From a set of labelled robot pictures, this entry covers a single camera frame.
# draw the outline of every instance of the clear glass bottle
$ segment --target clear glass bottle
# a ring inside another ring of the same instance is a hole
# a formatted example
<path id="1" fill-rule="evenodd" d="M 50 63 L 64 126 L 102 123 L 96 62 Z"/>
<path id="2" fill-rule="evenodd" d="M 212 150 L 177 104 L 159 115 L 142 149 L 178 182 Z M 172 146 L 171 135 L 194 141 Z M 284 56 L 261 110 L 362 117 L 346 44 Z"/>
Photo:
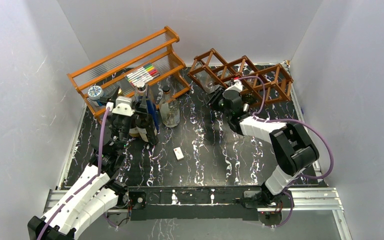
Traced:
<path id="1" fill-rule="evenodd" d="M 162 123 L 169 128 L 176 127 L 180 122 L 179 101 L 172 97 L 169 86 L 163 86 L 162 92 L 164 94 L 159 102 Z"/>
<path id="2" fill-rule="evenodd" d="M 194 69 L 199 69 L 202 66 L 200 62 L 197 62 Z M 211 94 L 219 88 L 219 85 L 215 84 L 214 79 L 205 70 L 196 73 L 194 76 L 201 83 L 203 90 L 207 94 Z"/>
<path id="3" fill-rule="evenodd" d="M 144 81 L 140 80 L 136 83 L 136 89 L 134 92 L 134 97 L 137 103 L 142 102 L 142 98 L 146 98 L 146 104 L 148 106 L 148 113 L 152 116 L 153 122 L 157 132 L 160 130 L 160 123 L 158 120 L 157 114 L 157 104 L 154 99 L 154 95 L 151 91 L 151 88 L 145 84 Z"/>

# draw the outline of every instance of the white wall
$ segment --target white wall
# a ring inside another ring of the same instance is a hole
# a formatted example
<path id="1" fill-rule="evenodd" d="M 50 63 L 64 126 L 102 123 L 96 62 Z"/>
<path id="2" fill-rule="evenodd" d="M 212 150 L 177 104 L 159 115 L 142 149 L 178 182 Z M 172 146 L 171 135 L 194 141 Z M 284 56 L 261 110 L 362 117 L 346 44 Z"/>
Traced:
<path id="1" fill-rule="evenodd" d="M 0 240 L 42 214 L 83 106 L 66 73 L 89 63 L 55 0 L 0 0 Z"/>
<path id="2" fill-rule="evenodd" d="M 305 120 L 333 148 L 328 182 L 353 239 L 384 239 L 384 1 L 325 0 L 291 74 Z"/>
<path id="3" fill-rule="evenodd" d="M 99 60 L 164 26 L 192 64 L 215 48 L 226 60 L 290 60 L 322 0 L 58 0 L 89 59 Z"/>

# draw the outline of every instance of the small white object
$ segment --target small white object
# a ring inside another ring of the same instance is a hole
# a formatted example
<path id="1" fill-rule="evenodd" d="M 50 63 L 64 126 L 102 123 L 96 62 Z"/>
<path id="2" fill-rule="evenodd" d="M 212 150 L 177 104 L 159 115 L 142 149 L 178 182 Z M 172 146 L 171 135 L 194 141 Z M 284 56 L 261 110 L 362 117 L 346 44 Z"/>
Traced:
<path id="1" fill-rule="evenodd" d="M 114 108 L 114 103 L 113 102 L 107 102 L 106 103 L 106 108 L 109 108 L 109 111 L 112 112 Z"/>
<path id="2" fill-rule="evenodd" d="M 234 90 L 238 93 L 242 92 L 242 90 L 244 89 L 244 86 L 242 85 L 241 81 L 238 80 L 238 79 L 235 79 L 233 80 L 234 84 L 228 88 L 226 88 L 225 91 L 228 91 L 228 90 Z"/>
<path id="3" fill-rule="evenodd" d="M 176 158 L 177 158 L 177 160 L 179 161 L 179 160 L 182 160 L 183 159 L 183 153 L 182 153 L 182 150 L 180 149 L 180 147 L 176 147 L 175 149 L 174 149 L 174 154 L 176 155 Z"/>
<path id="4" fill-rule="evenodd" d="M 132 109 L 132 99 L 126 96 L 118 96 L 115 100 L 116 107 L 111 110 L 113 114 L 119 114 L 123 116 L 132 116 L 135 111 Z"/>

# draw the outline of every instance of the bottle label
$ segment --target bottle label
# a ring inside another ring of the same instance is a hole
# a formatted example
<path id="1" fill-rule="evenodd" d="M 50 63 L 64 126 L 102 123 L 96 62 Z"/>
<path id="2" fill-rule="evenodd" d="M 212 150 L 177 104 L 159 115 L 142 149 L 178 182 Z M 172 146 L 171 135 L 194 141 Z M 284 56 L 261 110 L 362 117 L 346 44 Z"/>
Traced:
<path id="1" fill-rule="evenodd" d="M 135 128 L 130 128 L 130 130 L 128 131 L 129 134 L 138 134 L 139 131 L 138 131 L 138 128 L 135 127 Z"/>
<path id="2" fill-rule="evenodd" d="M 145 142 L 149 142 L 148 140 L 148 137 L 147 137 L 147 130 L 145 128 L 140 128 L 140 127 L 136 127 L 137 131 L 139 132 L 140 134 L 140 137 L 142 138 L 142 140 L 144 140 Z"/>

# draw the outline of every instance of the table surface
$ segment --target table surface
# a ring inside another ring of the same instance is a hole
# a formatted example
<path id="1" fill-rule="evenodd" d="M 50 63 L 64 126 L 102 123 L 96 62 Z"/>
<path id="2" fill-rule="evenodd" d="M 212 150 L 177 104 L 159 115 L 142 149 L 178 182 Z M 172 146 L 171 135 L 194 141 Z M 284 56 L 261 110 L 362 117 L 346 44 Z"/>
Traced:
<path id="1" fill-rule="evenodd" d="M 258 65 L 263 69 L 270 65 Z M 186 81 L 189 68 L 180 73 Z M 266 75 L 274 78 L 274 72 Z M 150 146 L 140 138 L 130 138 L 125 159 L 117 179 L 128 186 L 244 186 L 261 185 L 277 163 L 269 142 L 234 133 L 220 112 L 205 105 L 205 92 L 195 83 L 178 98 L 180 123 L 168 128 L 160 121 L 159 143 Z M 264 119 L 298 119 L 292 101 L 265 106 L 259 117 Z M 100 124 L 86 109 L 74 148 L 67 178 L 61 189 L 70 188 L 80 177 L 92 155 L 92 131 Z M 184 159 L 177 160 L 174 148 L 180 147 Z M 306 174 L 314 175 L 313 167 Z M 298 179 L 296 185 L 316 185 L 317 181 Z"/>

